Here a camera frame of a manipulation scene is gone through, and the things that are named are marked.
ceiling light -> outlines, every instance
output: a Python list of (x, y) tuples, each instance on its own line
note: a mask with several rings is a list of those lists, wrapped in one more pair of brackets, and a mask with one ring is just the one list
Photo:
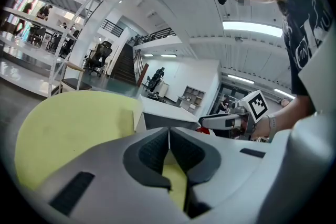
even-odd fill
[(287, 96), (289, 98), (292, 98), (292, 99), (295, 98), (294, 96), (292, 96), (292, 95), (290, 95), (290, 94), (288, 94), (286, 92), (280, 91), (279, 89), (274, 89), (274, 91), (279, 92), (279, 93), (281, 93), (281, 94), (283, 94), (283, 95), (285, 95), (285, 96)]
[(162, 57), (177, 57), (176, 54), (161, 54)]
[(238, 80), (242, 80), (242, 81), (245, 81), (247, 83), (251, 83), (251, 84), (254, 84), (254, 81), (252, 80), (248, 80), (248, 79), (243, 79), (243, 78), (240, 78), (240, 77), (236, 77), (236, 76), (233, 76), (233, 75), (227, 75), (229, 78), (233, 78), (233, 79), (238, 79)]
[(242, 30), (263, 33), (276, 37), (282, 36), (282, 29), (269, 25), (245, 23), (245, 22), (223, 22), (224, 30)]

black slot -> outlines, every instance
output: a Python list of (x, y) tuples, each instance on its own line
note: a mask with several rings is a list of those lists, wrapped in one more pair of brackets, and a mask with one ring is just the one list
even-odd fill
[(91, 173), (79, 172), (49, 204), (68, 216), (93, 178), (94, 175)]
[(258, 158), (263, 158), (264, 155), (266, 154), (265, 152), (255, 151), (255, 150), (251, 150), (249, 148), (243, 148), (239, 152), (245, 153), (247, 155), (255, 156), (255, 157), (258, 157)]

stair railing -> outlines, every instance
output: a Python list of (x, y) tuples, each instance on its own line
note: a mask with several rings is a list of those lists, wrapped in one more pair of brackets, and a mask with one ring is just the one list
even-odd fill
[(145, 65), (143, 65), (142, 62), (142, 58), (141, 58), (141, 54), (140, 54), (141, 50), (136, 50), (135, 51), (135, 57), (134, 57), (134, 66), (136, 66), (138, 68), (139, 71), (139, 78), (137, 80), (137, 87), (141, 86), (142, 80), (147, 72), (148, 69), (148, 63), (146, 63)]

balcony railing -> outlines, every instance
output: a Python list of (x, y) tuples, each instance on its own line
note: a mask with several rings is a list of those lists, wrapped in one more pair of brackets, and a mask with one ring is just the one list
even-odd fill
[(161, 38), (166, 38), (166, 37), (171, 37), (171, 36), (176, 36), (175, 32), (173, 31), (172, 28), (166, 28), (160, 31), (157, 31), (155, 33), (152, 33), (148, 36), (139, 38), (136, 42), (135, 42), (135, 46), (149, 42), (149, 41), (153, 41), (153, 40), (157, 40), (157, 39), (161, 39)]
[[(88, 19), (90, 18), (91, 14), (92, 14), (92, 11), (89, 10)], [(121, 27), (119, 27), (118, 25), (115, 25), (114, 23), (110, 22), (107, 19), (103, 21), (100, 27), (110, 32), (111, 34), (114, 34), (117, 37), (120, 37), (122, 32), (124, 31)]]

white shelf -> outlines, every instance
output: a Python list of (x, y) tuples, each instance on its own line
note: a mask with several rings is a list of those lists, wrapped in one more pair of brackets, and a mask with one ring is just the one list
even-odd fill
[(0, 59), (0, 77), (27, 91), (48, 97), (48, 78), (18, 66), (7, 59)]
[[(46, 50), (40, 49), (29, 42), (23, 41), (21, 38), (16, 37), (10, 33), (2, 32), (0, 34), (0, 40), (6, 45), (13, 47), (22, 53), (35, 58), (38, 61), (46, 63), (47, 65), (52, 65), (54, 56), (53, 54), (47, 52)], [(63, 59), (58, 57), (57, 62), (63, 62)]]
[[(58, 25), (54, 25), (53, 23), (50, 23), (48, 22), (47, 20), (42, 20), (40, 18), (37, 18), (33, 15), (30, 15), (30, 14), (27, 14), (27, 13), (24, 13), (24, 12), (20, 12), (16, 9), (12, 9), (12, 8), (7, 8), (7, 7), (4, 7), (3, 10), (9, 12), (9, 13), (12, 13), (13, 15), (15, 15), (16, 17), (19, 17), (23, 20), (26, 20), (27, 22), (30, 22), (32, 23), (33, 25), (37, 25), (37, 26), (40, 26), (40, 27), (43, 27), (43, 28), (46, 28), (46, 29), (50, 29), (51, 31), (53, 32), (56, 32), (60, 35), (62, 35), (64, 33), (64, 31), (66, 29), (58, 26)], [(72, 40), (77, 40), (72, 34), (68, 33), (67, 35), (68, 38), (72, 39)]]

